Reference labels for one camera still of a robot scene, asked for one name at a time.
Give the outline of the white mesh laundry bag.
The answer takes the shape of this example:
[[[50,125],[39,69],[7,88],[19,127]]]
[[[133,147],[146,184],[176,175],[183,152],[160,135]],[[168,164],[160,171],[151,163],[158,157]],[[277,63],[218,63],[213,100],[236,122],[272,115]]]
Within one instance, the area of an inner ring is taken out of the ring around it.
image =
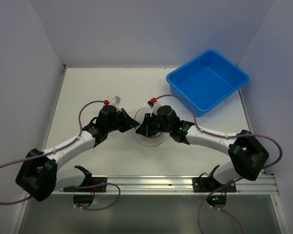
[[[134,120],[142,124],[145,114],[149,114],[151,109],[149,107],[143,107],[139,109],[135,116]],[[166,139],[166,135],[164,133],[157,133],[155,136],[146,137],[139,134],[135,134],[135,138],[138,141],[138,143],[147,146],[147,147],[155,147],[159,146],[164,142]]]

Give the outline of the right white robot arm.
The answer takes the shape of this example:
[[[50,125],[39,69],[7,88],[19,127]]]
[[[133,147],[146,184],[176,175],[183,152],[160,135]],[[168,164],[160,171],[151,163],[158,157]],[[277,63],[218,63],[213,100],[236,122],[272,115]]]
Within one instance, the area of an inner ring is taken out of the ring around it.
[[[251,132],[243,130],[232,136],[217,131],[207,134],[194,122],[181,120],[168,105],[142,108],[134,119],[139,123],[135,133],[143,139],[169,135],[177,143],[203,146],[229,156],[229,162],[215,166],[208,176],[216,184],[224,185],[240,177],[255,181],[269,157]]]

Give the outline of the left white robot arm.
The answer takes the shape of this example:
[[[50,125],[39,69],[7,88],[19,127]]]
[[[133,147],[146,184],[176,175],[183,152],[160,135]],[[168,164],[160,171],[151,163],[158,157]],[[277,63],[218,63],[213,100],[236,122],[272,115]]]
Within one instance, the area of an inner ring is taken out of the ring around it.
[[[48,150],[28,152],[15,182],[37,201],[43,201],[55,190],[58,170],[64,164],[101,144],[109,133],[124,133],[138,126],[123,108],[105,105],[75,137]]]

